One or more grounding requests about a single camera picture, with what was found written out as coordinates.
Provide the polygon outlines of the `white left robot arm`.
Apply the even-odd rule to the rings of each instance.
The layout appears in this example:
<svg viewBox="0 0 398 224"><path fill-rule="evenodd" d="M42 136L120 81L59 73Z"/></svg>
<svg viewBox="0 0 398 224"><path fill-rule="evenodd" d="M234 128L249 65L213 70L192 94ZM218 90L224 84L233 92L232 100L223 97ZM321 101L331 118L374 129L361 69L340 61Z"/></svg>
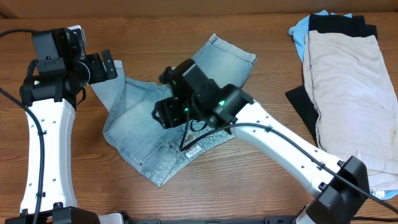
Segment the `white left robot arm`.
<svg viewBox="0 0 398 224"><path fill-rule="evenodd" d="M72 184L71 136L76 97L85 86L117 77L109 50L85 53L81 26L36 31L37 57L20 87L20 106L29 124L27 184L20 214L6 223L124 223L122 213L97 215L78 208Z"/></svg>

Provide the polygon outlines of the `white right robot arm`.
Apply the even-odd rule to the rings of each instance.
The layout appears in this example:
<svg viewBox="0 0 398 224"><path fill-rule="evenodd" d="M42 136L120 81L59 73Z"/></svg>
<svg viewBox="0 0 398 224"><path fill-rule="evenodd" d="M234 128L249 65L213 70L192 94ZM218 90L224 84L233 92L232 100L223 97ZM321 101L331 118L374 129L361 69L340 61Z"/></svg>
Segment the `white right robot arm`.
<svg viewBox="0 0 398 224"><path fill-rule="evenodd" d="M366 201L366 166L354 156L346 161L316 148L274 119L260 103L228 84L195 90L175 90L155 103L153 118L163 128L191 119L227 131L259 148L293 175L314 197L294 223L350 223Z"/></svg>

